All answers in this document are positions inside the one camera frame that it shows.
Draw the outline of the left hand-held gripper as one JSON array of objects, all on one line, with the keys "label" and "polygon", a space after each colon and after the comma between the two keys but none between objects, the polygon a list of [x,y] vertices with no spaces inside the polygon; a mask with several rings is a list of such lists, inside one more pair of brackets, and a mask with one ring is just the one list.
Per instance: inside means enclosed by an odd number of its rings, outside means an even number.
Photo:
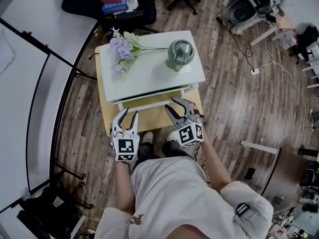
[{"label": "left hand-held gripper", "polygon": [[140,136],[138,135],[139,113],[135,111],[130,127],[122,132],[121,123],[128,113],[128,108],[121,110],[113,119],[111,136],[116,161],[131,163],[137,156]]}]

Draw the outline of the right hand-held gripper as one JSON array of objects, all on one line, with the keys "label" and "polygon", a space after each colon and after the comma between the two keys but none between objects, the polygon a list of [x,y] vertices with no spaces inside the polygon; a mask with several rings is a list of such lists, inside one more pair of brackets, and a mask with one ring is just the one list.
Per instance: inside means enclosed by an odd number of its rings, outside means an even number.
[{"label": "right hand-held gripper", "polygon": [[191,106],[192,102],[178,97],[171,97],[171,100],[184,108],[184,115],[181,117],[171,106],[165,105],[165,111],[171,119],[174,127],[174,139],[180,146],[191,147],[203,142],[203,124],[205,117],[197,118]]}]

